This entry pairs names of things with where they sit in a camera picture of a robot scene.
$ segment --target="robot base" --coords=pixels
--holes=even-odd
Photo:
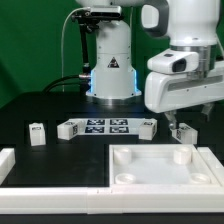
[[[105,99],[105,98],[98,98],[94,96],[92,93],[87,92],[86,93],[86,99],[88,102],[100,104],[100,105],[128,105],[128,104],[134,104],[134,103],[139,103],[141,102],[141,91],[138,91],[135,93],[134,96],[130,98],[125,98],[125,99]]]

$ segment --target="white box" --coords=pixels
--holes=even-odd
[[[0,214],[224,212],[224,167],[208,148],[110,145],[109,161],[107,187],[0,188]]]
[[[44,125],[42,123],[33,123],[29,125],[30,142],[32,146],[46,145]]]
[[[139,127],[139,139],[152,140],[157,132],[157,120],[145,120]]]
[[[15,163],[15,150],[13,148],[2,149],[0,152],[0,185],[5,180]]]
[[[185,123],[180,123],[179,128],[172,130],[172,136],[182,144],[197,144],[198,131]]]
[[[57,127],[58,138],[70,140],[84,131],[83,120],[68,120]]]

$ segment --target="green backdrop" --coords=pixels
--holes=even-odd
[[[0,107],[21,93],[41,91],[61,77],[61,30],[67,15],[78,7],[74,0],[1,0]],[[147,60],[167,48],[169,41],[148,37],[141,28],[140,12],[141,8],[134,9],[132,53],[133,66],[139,74],[138,87],[143,90],[149,73]],[[130,9],[125,9],[125,16],[128,22]],[[224,44],[224,20],[218,33]],[[94,35],[88,36],[88,43],[93,67]],[[81,68],[78,25],[69,22],[65,35],[65,75],[79,74]]]

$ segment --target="robot logo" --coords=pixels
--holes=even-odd
[[[120,68],[115,57],[112,58],[108,68]]]

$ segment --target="black table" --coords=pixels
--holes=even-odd
[[[198,130],[197,146],[209,147],[224,161],[224,106],[215,105],[209,123],[200,121],[202,107],[178,111],[178,121]],[[100,106],[78,93],[26,93],[0,110],[0,149],[16,149],[16,165],[1,187],[107,187],[110,144],[178,144],[172,138],[163,114],[154,114],[144,103]],[[155,118],[158,132],[153,141],[127,136],[77,136],[57,139],[57,125],[70,118]],[[31,147],[29,124],[43,123],[46,146]],[[123,214],[123,215],[33,215],[0,216],[0,223],[223,223],[224,214]]]

